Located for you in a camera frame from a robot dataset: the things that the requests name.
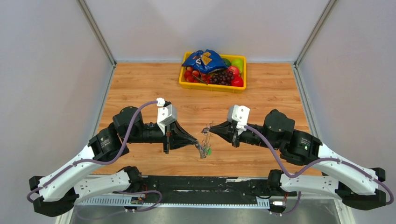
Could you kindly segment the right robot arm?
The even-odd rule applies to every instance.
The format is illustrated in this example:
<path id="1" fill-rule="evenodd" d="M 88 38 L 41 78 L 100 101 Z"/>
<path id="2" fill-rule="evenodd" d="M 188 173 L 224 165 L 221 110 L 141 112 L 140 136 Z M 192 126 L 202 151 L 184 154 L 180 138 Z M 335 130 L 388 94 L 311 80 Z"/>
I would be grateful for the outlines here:
<path id="1" fill-rule="evenodd" d="M 331 150 L 310 133 L 295 128 L 295 121 L 274 109 L 263 124 L 248 123 L 249 108 L 234 105 L 225 122 L 206 128 L 233 147 L 250 144 L 268 148 L 279 165 L 270 171 L 266 192 L 320 194 L 339 199 L 357 210 L 372 210 L 394 202 L 382 168 L 365 168 Z"/>

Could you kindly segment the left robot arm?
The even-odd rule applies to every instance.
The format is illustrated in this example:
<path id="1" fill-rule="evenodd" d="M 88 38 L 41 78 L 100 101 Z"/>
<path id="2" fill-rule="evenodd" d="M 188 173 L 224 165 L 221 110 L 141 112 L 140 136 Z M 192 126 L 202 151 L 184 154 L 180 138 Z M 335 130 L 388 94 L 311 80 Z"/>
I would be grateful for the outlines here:
<path id="1" fill-rule="evenodd" d="M 154 104 L 158 108 L 155 123 L 143 122 L 141 107 L 126 107 L 62 167 L 47 176 L 31 177 L 27 200 L 34 211 L 57 217 L 87 198 L 117 191 L 138 193 L 143 179 L 136 167 L 127 166 L 114 175 L 86 180 L 93 171 L 127 154 L 129 143 L 158 143 L 165 153 L 190 145 L 201 147 L 199 141 L 180 126 L 177 110 L 170 102 L 154 101 Z"/>

